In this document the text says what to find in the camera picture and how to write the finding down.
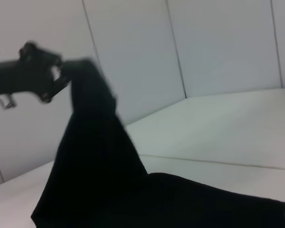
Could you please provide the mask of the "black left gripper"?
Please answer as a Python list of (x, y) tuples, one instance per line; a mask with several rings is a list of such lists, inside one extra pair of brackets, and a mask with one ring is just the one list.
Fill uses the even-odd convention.
[(59, 54), (27, 42), (19, 50), (19, 59), (0, 62), (0, 95), (32, 92), (41, 95), (42, 102), (50, 103), (70, 82), (63, 75), (55, 79), (52, 67), (61, 72), (69, 64)]

